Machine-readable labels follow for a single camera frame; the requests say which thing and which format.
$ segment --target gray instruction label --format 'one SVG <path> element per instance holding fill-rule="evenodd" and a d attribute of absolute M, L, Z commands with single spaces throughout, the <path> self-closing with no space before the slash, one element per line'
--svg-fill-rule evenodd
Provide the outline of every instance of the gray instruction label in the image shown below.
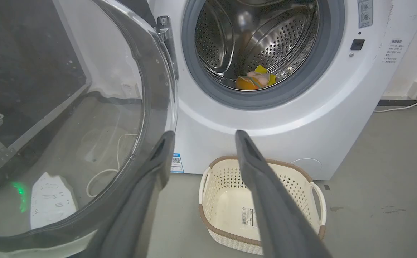
<path fill-rule="evenodd" d="M 359 28 L 372 25 L 373 10 L 372 0 L 358 0 Z"/>

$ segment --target laundry basket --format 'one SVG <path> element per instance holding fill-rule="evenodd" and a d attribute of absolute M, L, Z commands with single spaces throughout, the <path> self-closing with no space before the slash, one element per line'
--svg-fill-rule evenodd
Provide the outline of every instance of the laundry basket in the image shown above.
<path fill-rule="evenodd" d="M 320 188 L 302 168 L 275 160 L 267 160 L 267 163 L 322 239 L 326 203 Z M 318 216 L 312 190 L 319 198 L 321 216 Z M 262 255 L 253 197 L 242 181 L 236 156 L 220 157 L 205 170 L 199 188 L 199 213 L 216 242 Z"/>

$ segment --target brown basket rim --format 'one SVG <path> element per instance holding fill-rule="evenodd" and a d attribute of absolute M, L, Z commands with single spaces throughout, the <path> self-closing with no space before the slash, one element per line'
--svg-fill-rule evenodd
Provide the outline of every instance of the brown basket rim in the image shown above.
<path fill-rule="evenodd" d="M 223 156 L 223 157 L 217 158 L 216 160 L 213 160 L 213 162 L 210 163 L 209 167 L 213 168 L 213 166 L 216 165 L 218 162 L 223 161 L 223 160 L 228 160 L 228 159 L 238 160 L 237 156 Z M 267 163 L 293 168 L 294 170 L 299 171 L 309 181 L 309 183 L 313 182 L 310 175 L 307 174 L 307 172 L 305 172 L 302 168 L 300 168 L 296 165 L 293 165 L 293 164 L 287 163 L 287 162 L 278 161 L 278 160 L 272 160 L 272 159 L 266 159 L 266 161 L 267 161 Z M 261 241 L 259 241 L 259 240 L 254 240 L 254 239 L 251 239 L 251 238 L 246 238 L 246 237 L 243 237 L 243 236 L 231 234 L 231 233 L 225 232 L 223 230 L 220 230 L 220 229 L 214 227 L 212 224 L 210 224 L 210 222 L 208 222 L 208 219 L 205 216 L 204 207 L 203 207 L 202 204 L 199 204 L 199 214 L 200 214 L 200 218 L 202 219 L 202 222 L 205 224 L 207 229 L 209 229 L 213 233 L 216 233 L 218 235 L 222 235 L 223 237 L 228 237 L 230 239 L 234 239 L 234 240 L 237 240 L 237 241 L 240 241 L 240 242 L 244 242 L 246 244 L 257 245 L 257 246 L 260 246 L 260 247 L 262 246 Z M 320 240 L 323 239 L 323 237 L 325 235 L 325 232 L 326 232 L 325 225 L 320 226 L 320 230 L 318 231 L 318 237 L 320 237 Z"/>

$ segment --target barcode label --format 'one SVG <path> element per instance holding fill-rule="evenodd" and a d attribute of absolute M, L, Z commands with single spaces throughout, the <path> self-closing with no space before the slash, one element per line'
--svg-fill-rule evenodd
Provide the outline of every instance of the barcode label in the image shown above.
<path fill-rule="evenodd" d="M 254 209 L 247 207 L 242 208 L 242 224 L 252 226 L 254 228 L 258 227 L 256 224 L 256 212 L 254 212 Z"/>
<path fill-rule="evenodd" d="M 174 153 L 172 157 L 172 173 L 184 173 L 183 164 L 181 163 L 181 156 L 179 153 Z"/>

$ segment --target screw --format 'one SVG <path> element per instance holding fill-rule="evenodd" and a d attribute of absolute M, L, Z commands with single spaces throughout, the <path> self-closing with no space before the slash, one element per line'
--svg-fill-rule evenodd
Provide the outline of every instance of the screw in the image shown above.
<path fill-rule="evenodd" d="M 161 18 L 161 24 L 162 24 L 162 25 L 164 25 L 164 26 L 165 26 L 165 25 L 167 25 L 167 23 L 168 23 L 168 22 L 169 22 L 169 20 L 167 20 L 167 17 L 162 17 L 162 18 Z"/>

